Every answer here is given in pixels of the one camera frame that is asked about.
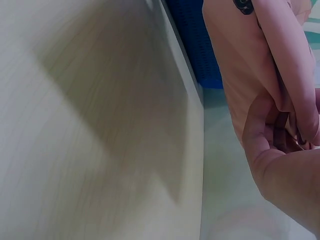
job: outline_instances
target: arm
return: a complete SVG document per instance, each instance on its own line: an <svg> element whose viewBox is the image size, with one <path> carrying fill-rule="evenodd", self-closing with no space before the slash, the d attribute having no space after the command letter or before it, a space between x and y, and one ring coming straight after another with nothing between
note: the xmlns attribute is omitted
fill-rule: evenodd
<svg viewBox="0 0 320 240"><path fill-rule="evenodd" d="M320 236L320 149L285 154L273 147L274 106L268 95L250 107L243 145L252 176L263 197Z"/></svg>

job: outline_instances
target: pink shirt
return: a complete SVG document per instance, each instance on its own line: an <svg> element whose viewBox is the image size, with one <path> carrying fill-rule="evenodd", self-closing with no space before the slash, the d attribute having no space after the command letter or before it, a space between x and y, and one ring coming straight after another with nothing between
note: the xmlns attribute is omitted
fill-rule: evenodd
<svg viewBox="0 0 320 240"><path fill-rule="evenodd" d="M318 145L315 58L304 34L310 0L204 0L208 30L240 142L249 107L267 90L287 129Z"/></svg>

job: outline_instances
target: finger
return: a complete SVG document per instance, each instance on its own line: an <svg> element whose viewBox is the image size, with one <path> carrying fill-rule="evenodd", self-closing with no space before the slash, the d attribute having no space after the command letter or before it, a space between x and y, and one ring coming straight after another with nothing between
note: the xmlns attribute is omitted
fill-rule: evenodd
<svg viewBox="0 0 320 240"><path fill-rule="evenodd" d="M265 130L267 117L274 105L272 97L265 93L257 96L249 108L242 143L250 164L261 153L270 149L270 142L266 139Z"/></svg>
<svg viewBox="0 0 320 240"><path fill-rule="evenodd" d="M318 110L318 114L320 114L320 88L315 89L315 105Z"/></svg>
<svg viewBox="0 0 320 240"><path fill-rule="evenodd" d="M273 145L286 153L287 149L287 131L286 123L289 117L288 112L279 112L273 130Z"/></svg>

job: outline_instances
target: wooden panel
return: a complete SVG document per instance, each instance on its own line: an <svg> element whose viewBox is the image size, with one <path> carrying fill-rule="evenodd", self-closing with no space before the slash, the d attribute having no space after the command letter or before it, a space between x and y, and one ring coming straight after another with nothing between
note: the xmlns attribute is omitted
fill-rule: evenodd
<svg viewBox="0 0 320 240"><path fill-rule="evenodd" d="M1 1L0 36L0 239L199 239L203 107L161 3Z"/></svg>

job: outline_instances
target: floor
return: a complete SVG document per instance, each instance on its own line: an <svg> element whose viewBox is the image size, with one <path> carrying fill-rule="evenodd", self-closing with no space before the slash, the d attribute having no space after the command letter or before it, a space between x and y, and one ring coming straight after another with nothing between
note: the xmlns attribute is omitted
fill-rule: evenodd
<svg viewBox="0 0 320 240"><path fill-rule="evenodd" d="M157 0L0 0L0 239L196 240L203 106Z"/></svg>
<svg viewBox="0 0 320 240"><path fill-rule="evenodd" d="M317 60L320 87L320 1L304 30ZM204 91L204 172L200 240L315 240L264 201L234 133L222 90Z"/></svg>

